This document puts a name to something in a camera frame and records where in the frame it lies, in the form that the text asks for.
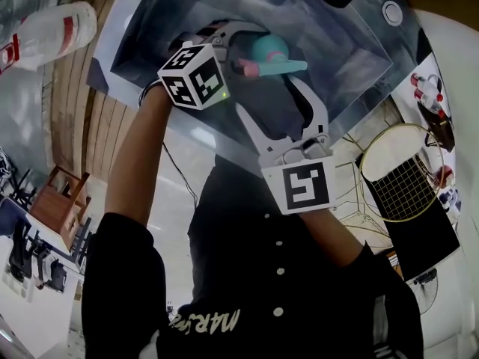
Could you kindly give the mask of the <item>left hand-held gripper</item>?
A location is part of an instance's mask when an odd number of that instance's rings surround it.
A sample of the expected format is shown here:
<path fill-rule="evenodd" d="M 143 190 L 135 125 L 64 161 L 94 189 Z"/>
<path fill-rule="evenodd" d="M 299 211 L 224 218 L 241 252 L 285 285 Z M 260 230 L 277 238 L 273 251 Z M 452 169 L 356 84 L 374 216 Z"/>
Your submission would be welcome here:
<path fill-rule="evenodd" d="M 171 57 L 159 69 L 159 81 L 178 107 L 203 110 L 230 98 L 225 70 L 244 74 L 243 51 L 229 46 L 238 34 L 269 34 L 242 20 L 210 23 L 196 33 L 183 32 L 170 45 Z"/>

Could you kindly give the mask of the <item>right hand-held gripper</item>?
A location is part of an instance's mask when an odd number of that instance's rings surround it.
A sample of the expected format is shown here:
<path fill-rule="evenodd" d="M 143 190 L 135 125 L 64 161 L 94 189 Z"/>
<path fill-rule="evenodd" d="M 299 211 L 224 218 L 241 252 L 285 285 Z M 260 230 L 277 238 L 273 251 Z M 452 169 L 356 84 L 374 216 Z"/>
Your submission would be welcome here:
<path fill-rule="evenodd" d="M 302 80 L 287 74 L 287 89 L 304 122 L 301 141 L 269 138 L 239 104 L 235 109 L 257 151 L 263 178 L 283 215 L 329 209 L 336 202 L 335 162 L 328 111 Z"/>

